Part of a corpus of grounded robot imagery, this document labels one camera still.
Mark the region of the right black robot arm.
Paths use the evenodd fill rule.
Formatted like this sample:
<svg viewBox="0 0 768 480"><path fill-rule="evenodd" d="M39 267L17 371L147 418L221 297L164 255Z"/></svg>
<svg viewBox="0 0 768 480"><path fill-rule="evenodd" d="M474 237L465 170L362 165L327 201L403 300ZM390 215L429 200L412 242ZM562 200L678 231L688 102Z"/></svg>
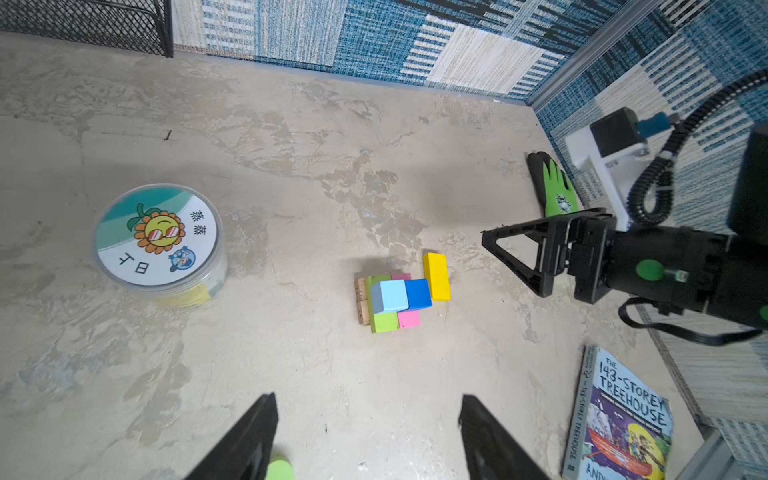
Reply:
<svg viewBox="0 0 768 480"><path fill-rule="evenodd" d="M536 295L575 280L577 300L627 293L662 313L685 310L767 329L767 125L753 126L729 212L732 234L688 227L617 228L602 208L486 230L482 245Z"/></svg>

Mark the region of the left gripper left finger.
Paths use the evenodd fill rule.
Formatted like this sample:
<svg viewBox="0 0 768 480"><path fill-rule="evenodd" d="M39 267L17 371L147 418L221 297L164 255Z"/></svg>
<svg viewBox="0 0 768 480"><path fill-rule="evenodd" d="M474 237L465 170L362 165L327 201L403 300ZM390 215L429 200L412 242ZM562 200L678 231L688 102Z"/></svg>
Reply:
<svg viewBox="0 0 768 480"><path fill-rule="evenodd" d="M264 480L278 425L274 393L263 394L186 480Z"/></svg>

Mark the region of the dark blue cube block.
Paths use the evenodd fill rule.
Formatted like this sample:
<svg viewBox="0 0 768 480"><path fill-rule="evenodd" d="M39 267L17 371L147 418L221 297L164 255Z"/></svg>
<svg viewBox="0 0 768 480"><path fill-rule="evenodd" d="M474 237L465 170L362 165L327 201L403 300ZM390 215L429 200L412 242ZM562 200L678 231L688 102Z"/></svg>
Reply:
<svg viewBox="0 0 768 480"><path fill-rule="evenodd" d="M405 290L408 311L417 311L432 306L429 283L426 279L406 280Z"/></svg>

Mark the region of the light blue cube block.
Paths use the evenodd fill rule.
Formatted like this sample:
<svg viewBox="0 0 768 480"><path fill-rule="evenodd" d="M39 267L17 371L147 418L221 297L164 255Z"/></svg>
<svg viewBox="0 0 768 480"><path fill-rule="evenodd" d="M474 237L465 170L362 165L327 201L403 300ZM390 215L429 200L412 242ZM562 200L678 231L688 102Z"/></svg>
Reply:
<svg viewBox="0 0 768 480"><path fill-rule="evenodd" d="M409 308L404 280L384 280L374 284L370 299L374 315L397 313Z"/></svg>

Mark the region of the yellow wood block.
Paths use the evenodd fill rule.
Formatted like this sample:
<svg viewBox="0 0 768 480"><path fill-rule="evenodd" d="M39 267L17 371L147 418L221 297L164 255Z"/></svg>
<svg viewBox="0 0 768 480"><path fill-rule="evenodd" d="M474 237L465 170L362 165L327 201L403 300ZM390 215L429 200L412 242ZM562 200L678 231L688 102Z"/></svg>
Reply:
<svg viewBox="0 0 768 480"><path fill-rule="evenodd" d="M452 299L447 257L428 252L423 256L424 277L428 282L433 301L447 302Z"/></svg>

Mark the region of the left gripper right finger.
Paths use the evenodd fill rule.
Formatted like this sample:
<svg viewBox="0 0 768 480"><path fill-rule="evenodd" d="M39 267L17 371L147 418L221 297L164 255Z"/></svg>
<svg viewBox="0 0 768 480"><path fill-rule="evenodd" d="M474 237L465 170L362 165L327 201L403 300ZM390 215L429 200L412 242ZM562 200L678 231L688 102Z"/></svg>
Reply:
<svg viewBox="0 0 768 480"><path fill-rule="evenodd" d="M463 395L459 426L470 479L548 478L476 396Z"/></svg>

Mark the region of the light green rectangular block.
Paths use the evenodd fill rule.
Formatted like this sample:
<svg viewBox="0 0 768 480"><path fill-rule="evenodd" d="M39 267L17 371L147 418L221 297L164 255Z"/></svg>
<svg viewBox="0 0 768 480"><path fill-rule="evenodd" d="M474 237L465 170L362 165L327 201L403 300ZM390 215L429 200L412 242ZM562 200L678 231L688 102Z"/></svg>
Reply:
<svg viewBox="0 0 768 480"><path fill-rule="evenodd" d="M390 275L374 275L365 278L365 311L368 314L369 325L372 333L391 332L399 329L396 312L375 314L373 311L371 288L382 282L391 280Z"/></svg>

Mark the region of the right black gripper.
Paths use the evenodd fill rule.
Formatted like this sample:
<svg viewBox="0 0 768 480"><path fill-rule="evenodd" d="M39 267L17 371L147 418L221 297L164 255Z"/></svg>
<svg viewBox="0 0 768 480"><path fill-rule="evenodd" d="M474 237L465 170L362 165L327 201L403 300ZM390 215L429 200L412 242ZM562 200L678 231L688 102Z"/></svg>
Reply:
<svg viewBox="0 0 768 480"><path fill-rule="evenodd" d="M482 246L541 298L552 295L554 280L564 272L568 257L567 273L575 279L575 299L594 305L609 292L603 270L615 226L616 218L605 208L592 208L485 230ZM533 267L498 244L516 236L537 245Z"/></svg>

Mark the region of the natural wood block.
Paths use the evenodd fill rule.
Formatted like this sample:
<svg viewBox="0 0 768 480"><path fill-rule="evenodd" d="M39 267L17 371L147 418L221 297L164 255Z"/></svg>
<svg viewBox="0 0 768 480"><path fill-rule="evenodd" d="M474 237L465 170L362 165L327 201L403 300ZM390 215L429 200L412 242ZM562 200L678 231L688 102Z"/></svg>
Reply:
<svg viewBox="0 0 768 480"><path fill-rule="evenodd" d="M368 289L366 286L366 277L358 278L355 281L355 292L358 302L366 302L368 299Z"/></svg>
<svg viewBox="0 0 768 480"><path fill-rule="evenodd" d="M359 300L357 302L357 315L361 325L368 326L370 324L370 312L366 300Z"/></svg>

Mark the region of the pink rectangular block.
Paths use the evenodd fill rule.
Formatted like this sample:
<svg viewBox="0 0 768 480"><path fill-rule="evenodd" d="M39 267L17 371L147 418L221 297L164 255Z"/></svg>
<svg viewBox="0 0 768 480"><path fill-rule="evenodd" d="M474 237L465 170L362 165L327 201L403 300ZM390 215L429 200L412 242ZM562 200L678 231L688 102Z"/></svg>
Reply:
<svg viewBox="0 0 768 480"><path fill-rule="evenodd" d="M403 280L404 282L406 280L413 280L412 276L408 273L403 274L392 274L391 275L392 280ZM408 311L408 308L406 310L400 311L398 314L398 322L399 327L401 329L403 328L412 328L417 327L420 325L420 317L418 310L417 311Z"/></svg>

